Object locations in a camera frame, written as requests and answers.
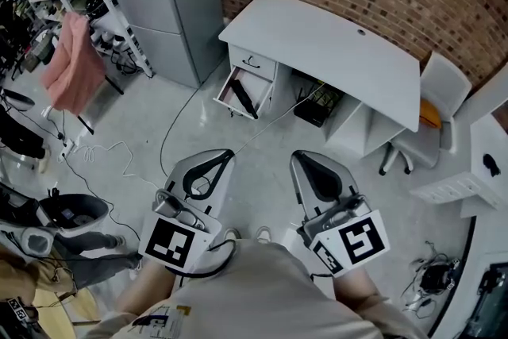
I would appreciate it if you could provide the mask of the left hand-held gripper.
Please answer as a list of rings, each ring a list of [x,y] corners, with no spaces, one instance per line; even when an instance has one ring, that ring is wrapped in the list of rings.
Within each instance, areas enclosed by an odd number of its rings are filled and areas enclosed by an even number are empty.
[[[146,214],[138,252],[177,274],[187,274],[221,231],[205,213],[220,213],[233,176],[231,149],[206,150],[180,160]],[[182,199],[192,198],[192,205]]]

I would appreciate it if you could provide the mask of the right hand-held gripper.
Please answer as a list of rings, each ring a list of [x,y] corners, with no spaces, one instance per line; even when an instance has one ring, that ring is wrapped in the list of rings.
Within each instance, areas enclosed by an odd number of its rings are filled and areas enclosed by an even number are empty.
[[[356,181],[344,165],[297,150],[291,155],[290,173],[304,213],[326,210],[303,222],[297,232],[328,275],[342,276],[390,250],[380,212],[370,208],[364,195],[355,195]]]

